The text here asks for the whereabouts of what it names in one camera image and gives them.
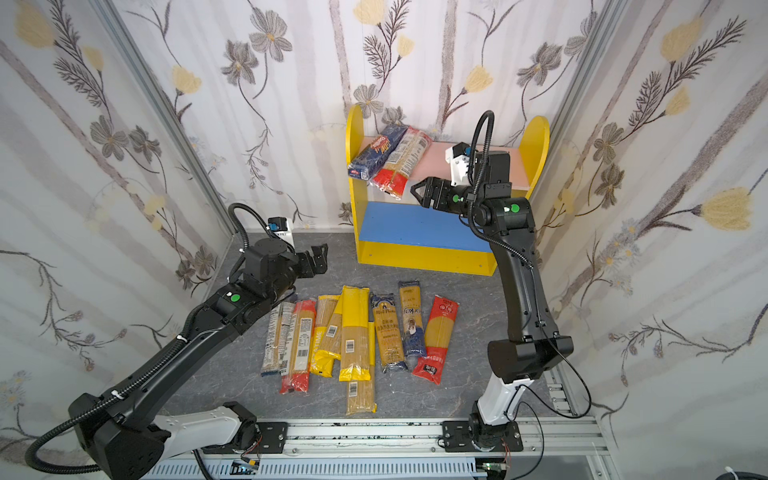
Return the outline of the red yellow spaghetti bag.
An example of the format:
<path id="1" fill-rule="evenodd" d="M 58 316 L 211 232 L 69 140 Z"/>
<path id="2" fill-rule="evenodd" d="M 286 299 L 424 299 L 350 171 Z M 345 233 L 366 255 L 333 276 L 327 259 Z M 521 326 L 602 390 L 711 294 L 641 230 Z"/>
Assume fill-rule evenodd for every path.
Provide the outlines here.
<path id="1" fill-rule="evenodd" d="M 413 374 L 439 385 L 447 351 L 458 314 L 459 304 L 436 295 L 424 334 L 426 355 L 418 359 Z"/>

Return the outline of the blue gold spaghetti bag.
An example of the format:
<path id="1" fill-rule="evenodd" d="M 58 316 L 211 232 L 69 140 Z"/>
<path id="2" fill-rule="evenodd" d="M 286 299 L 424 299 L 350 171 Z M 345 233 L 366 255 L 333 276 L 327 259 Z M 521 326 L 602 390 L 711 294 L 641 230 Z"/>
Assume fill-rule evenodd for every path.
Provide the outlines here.
<path id="1" fill-rule="evenodd" d="M 407 368 L 413 371 L 419 360 L 426 356 L 421 287 L 416 280 L 401 281 L 398 287 L 405 361 Z"/>

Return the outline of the red labelled spaghetti bag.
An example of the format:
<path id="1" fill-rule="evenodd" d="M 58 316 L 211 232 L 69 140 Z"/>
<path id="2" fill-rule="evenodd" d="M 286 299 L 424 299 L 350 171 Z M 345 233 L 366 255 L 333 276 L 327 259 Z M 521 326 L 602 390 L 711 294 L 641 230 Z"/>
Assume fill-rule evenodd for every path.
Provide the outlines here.
<path id="1" fill-rule="evenodd" d="M 401 200 L 414 168 L 432 143 L 432 138 L 425 132 L 408 127 L 397 147 L 370 183 L 396 200 Z"/>

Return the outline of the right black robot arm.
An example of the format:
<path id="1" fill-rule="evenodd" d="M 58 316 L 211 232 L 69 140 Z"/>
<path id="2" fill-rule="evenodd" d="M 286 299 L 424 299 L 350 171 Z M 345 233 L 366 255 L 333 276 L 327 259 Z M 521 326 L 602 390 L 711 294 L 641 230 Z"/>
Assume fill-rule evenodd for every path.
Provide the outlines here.
<path id="1" fill-rule="evenodd" d="M 466 219 L 487 242 L 497 263 L 507 311 L 507 336 L 487 346 L 491 378 L 466 422 L 443 423 L 447 451 L 518 451 L 513 419 L 525 392 L 574 351 L 560 333 L 546 301 L 534 251 L 535 221 L 529 201 L 512 195 L 509 167 L 491 156 L 495 115 L 485 111 L 469 144 L 466 186 L 428 177 L 411 188 L 424 208 Z"/>

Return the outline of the dark blue Barilla spaghetti bag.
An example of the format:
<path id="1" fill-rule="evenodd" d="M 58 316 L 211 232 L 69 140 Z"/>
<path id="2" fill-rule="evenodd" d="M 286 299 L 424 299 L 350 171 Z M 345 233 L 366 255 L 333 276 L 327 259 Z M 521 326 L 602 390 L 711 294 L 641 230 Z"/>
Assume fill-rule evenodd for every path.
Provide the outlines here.
<path id="1" fill-rule="evenodd" d="M 382 169 L 407 132 L 406 125 L 390 124 L 349 164 L 350 178 L 370 181 Z"/>

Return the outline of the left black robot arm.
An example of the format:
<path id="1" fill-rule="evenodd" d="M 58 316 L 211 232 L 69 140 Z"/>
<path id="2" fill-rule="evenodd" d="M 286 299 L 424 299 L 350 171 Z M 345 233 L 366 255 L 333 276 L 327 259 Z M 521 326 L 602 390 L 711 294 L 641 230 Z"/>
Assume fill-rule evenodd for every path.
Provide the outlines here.
<path id="1" fill-rule="evenodd" d="M 52 475 L 104 472 L 111 479 L 140 479 L 159 462 L 207 447 L 244 452 L 262 435 L 257 419 L 236 401 L 173 418 L 160 411 L 211 357 L 245 334 L 295 291 L 300 278 L 326 272 L 328 247 L 298 252 L 270 224 L 250 243 L 232 203 L 227 214 L 243 251 L 229 281 L 188 314 L 181 331 L 144 365 L 99 396 L 83 394 L 69 418 L 38 437 L 25 452 L 28 467 Z"/>

